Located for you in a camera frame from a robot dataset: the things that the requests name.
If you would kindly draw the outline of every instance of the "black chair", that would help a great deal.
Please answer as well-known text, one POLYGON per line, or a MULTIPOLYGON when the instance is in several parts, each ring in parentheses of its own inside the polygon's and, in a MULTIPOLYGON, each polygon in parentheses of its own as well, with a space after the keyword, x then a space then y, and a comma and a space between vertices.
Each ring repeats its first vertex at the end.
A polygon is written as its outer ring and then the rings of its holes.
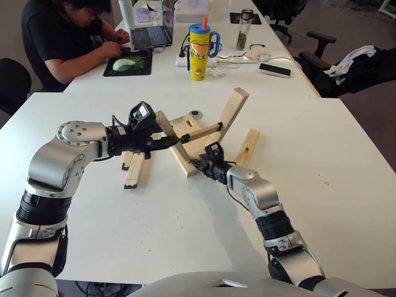
POLYGON ((373 85, 396 80, 396 48, 375 48, 376 53, 372 57, 361 55, 354 58, 348 73, 340 77, 345 79, 344 82, 337 85, 334 78, 323 72, 330 69, 331 65, 321 59, 327 44, 335 43, 337 39, 313 31, 308 32, 307 36, 318 40, 315 53, 303 51, 295 59, 322 97, 338 98, 346 93, 357 93, 373 85))
POLYGON ((286 35, 291 43, 291 34, 288 28, 279 24, 285 21, 286 25, 290 25, 293 19, 301 13, 309 0, 253 0, 257 9, 263 16, 269 16, 270 20, 275 20, 274 24, 270 24, 272 30, 279 31, 286 35))
POLYGON ((29 72, 12 59, 0 59, 0 109, 13 115, 26 101, 32 86, 29 72))

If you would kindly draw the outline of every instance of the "wooden stick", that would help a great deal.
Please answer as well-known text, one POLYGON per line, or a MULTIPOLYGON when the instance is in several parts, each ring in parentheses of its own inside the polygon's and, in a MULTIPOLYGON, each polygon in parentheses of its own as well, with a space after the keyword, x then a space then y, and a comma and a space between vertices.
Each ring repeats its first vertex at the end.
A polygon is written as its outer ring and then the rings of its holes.
POLYGON ((131 161, 132 161, 132 156, 133 156, 132 152, 125 152, 123 165, 121 166, 122 170, 129 169, 129 165, 131 164, 131 161))
POLYGON ((245 90, 241 88, 234 89, 234 92, 231 94, 230 99, 228 99, 227 104, 220 115, 219 122, 223 123, 223 129, 213 135, 217 138, 215 141, 222 141, 248 97, 249 94, 245 90))
POLYGON ((182 144, 186 144, 187 142, 196 140, 198 138, 201 138, 203 136, 207 136, 209 134, 212 134, 214 132, 220 131, 223 128, 223 123, 217 123, 217 124, 213 124, 209 127, 206 128, 202 128, 200 130, 196 130, 194 132, 191 133, 187 133, 185 135, 183 135, 182 137, 180 137, 180 142, 182 144))
MULTIPOLYGON (((157 111, 156 113, 157 116, 157 124, 160 125, 162 131, 167 135, 167 136, 176 136, 175 131, 173 130, 173 127, 171 123, 169 123, 169 120, 166 118, 165 114, 163 113, 162 110, 157 111)), ((191 161, 190 156, 184 149, 183 145, 181 142, 178 142, 177 144, 174 145, 174 148, 179 152, 179 154, 182 156, 185 162, 189 163, 191 161)))
POLYGON ((241 151, 236 158, 236 164, 239 166, 247 167, 249 165, 250 159, 253 155, 254 147, 256 146, 257 140, 259 138, 260 131, 250 129, 247 135, 241 151))
POLYGON ((143 153, 133 153, 131 165, 126 175, 124 189, 135 189, 139 180, 139 173, 144 161, 143 153))
MULTIPOLYGON (((173 126, 173 130, 175 131, 176 135, 191 134, 195 131, 201 130, 199 123, 190 114, 173 119, 170 123, 173 126)), ((209 137, 210 135, 207 135, 197 139, 196 141, 183 144, 182 146, 192 159, 197 158, 200 154, 205 152, 205 142, 209 141, 209 137)), ((188 163, 183 160, 174 146, 171 147, 170 150, 187 177, 190 177, 198 172, 197 168, 195 168, 192 163, 188 163)))

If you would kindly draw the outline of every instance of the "yellow tumbler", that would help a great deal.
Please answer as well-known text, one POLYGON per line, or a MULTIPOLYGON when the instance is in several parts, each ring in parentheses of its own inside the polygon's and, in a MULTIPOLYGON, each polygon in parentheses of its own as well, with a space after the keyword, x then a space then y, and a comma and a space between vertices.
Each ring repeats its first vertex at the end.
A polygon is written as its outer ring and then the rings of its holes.
POLYGON ((191 64, 190 73, 193 80, 203 80, 205 78, 206 64, 208 57, 214 58, 220 49, 220 35, 210 31, 210 26, 205 24, 190 25, 189 38, 189 62, 191 64), (216 36, 215 51, 209 52, 212 36, 216 36))

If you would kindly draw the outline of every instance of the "red straw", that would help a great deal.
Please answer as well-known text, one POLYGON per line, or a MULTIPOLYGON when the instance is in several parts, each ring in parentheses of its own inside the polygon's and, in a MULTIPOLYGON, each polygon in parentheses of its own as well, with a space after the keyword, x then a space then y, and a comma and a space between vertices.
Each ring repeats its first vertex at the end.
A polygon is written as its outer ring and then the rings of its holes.
POLYGON ((208 17, 204 17, 204 23, 202 25, 204 30, 208 29, 208 17))

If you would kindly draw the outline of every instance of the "black mouse pad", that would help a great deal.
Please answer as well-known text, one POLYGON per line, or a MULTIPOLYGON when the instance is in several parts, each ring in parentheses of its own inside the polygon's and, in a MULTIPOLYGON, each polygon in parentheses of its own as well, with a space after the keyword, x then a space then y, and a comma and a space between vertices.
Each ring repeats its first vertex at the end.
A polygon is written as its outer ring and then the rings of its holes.
POLYGON ((121 53, 119 58, 110 59, 107 63, 103 76, 135 76, 135 75, 150 75, 151 65, 153 63, 153 49, 143 49, 142 51, 134 51, 130 53, 121 53), (130 59, 135 64, 122 72, 114 71, 113 64, 119 59, 130 59))
MULTIPOLYGON (((230 12, 231 24, 239 24, 240 18, 241 18, 240 13, 230 12)), ((262 25, 261 19, 258 14, 253 14, 252 25, 262 25)))

